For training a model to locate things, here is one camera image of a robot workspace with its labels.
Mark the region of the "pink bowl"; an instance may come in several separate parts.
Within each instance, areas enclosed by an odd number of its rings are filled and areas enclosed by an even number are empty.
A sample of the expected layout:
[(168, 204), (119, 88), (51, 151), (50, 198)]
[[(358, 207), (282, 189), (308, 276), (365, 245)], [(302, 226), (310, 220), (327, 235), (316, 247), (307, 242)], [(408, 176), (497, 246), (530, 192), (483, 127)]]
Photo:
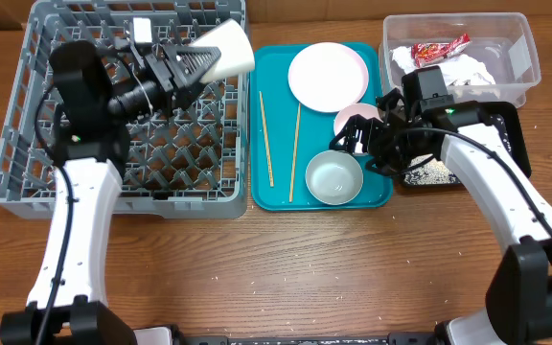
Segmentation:
[(362, 156), (368, 154), (373, 131), (382, 124), (378, 109), (367, 103), (355, 103), (342, 109), (333, 121), (331, 150)]

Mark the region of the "white paper cup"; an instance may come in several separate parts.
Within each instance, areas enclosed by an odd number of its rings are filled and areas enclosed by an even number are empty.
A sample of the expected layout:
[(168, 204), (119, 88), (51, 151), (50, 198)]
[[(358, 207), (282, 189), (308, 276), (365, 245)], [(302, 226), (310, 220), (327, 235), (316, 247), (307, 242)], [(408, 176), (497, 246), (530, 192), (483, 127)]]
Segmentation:
[(208, 84), (239, 74), (251, 72), (255, 68), (253, 49), (242, 26), (234, 19), (228, 19), (213, 30), (191, 43), (192, 47), (217, 47), (220, 50), (218, 61), (204, 74), (200, 81)]

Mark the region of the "red snack wrapper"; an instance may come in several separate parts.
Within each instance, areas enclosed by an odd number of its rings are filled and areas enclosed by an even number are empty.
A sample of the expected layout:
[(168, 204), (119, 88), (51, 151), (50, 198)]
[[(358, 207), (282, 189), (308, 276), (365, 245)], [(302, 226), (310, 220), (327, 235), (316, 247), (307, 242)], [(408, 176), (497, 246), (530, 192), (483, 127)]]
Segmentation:
[(471, 43), (467, 34), (462, 34), (449, 43), (417, 43), (411, 48), (411, 56), (417, 67), (424, 68), (461, 54)]

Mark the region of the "white napkin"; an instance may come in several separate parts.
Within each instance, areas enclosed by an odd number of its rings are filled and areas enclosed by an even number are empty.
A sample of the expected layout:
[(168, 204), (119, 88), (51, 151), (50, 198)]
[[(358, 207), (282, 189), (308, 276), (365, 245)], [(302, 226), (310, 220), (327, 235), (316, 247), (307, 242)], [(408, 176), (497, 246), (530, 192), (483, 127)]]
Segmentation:
[[(395, 61), (406, 74), (417, 69), (411, 55), (410, 47), (403, 46), (393, 50), (392, 60)], [(450, 57), (441, 62), (434, 63), (433, 65), (441, 69), (447, 86), (480, 86), (495, 84), (495, 79), (488, 72), (486, 65), (466, 54)]]

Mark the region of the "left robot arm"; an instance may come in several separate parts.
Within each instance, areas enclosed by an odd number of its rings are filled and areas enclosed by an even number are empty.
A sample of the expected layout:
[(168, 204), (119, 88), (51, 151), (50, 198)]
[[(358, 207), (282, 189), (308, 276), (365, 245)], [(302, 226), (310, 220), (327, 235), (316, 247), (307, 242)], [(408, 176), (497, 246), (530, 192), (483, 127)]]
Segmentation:
[(118, 49), (67, 42), (49, 58), (59, 93), (55, 141), (45, 152), (55, 168), (56, 205), (41, 269), (22, 311), (4, 314), (4, 344), (171, 344), (173, 328), (132, 329), (108, 306), (104, 266), (114, 206), (125, 175), (128, 124), (155, 111), (189, 107), (210, 80), (223, 51), (174, 45), (157, 55), (131, 43), (143, 69), (113, 83), (104, 58)]

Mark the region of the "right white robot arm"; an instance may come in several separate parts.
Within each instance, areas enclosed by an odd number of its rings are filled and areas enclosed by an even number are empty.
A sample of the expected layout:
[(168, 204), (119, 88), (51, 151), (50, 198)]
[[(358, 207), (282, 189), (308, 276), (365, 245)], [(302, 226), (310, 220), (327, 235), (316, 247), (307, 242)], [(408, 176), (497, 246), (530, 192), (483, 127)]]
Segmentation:
[(413, 159), (441, 161), (470, 193), (502, 251), (485, 306), (437, 325), (437, 344), (534, 344), (552, 338), (552, 206), (528, 179), (516, 109), (457, 103), (445, 91), (377, 100), (381, 117), (351, 116), (333, 150), (370, 155), (367, 170), (396, 177)]

